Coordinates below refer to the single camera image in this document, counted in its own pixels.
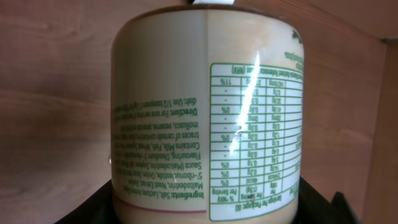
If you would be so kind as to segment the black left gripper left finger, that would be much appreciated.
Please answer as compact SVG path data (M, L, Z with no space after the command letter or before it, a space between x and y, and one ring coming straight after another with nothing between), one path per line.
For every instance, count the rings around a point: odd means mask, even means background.
M55 224L120 224L113 207L111 180Z

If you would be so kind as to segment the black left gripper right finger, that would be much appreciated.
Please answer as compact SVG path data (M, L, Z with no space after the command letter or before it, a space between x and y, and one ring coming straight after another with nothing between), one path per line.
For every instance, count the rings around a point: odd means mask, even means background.
M345 195L335 192L331 202L300 178L298 210L293 224L362 224Z

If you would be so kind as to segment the green cap bottle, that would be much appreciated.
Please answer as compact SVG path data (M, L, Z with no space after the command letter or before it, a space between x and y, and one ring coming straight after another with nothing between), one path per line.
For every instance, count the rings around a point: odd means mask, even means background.
M304 47L282 19L193 1L125 23L111 51L121 223L292 223Z

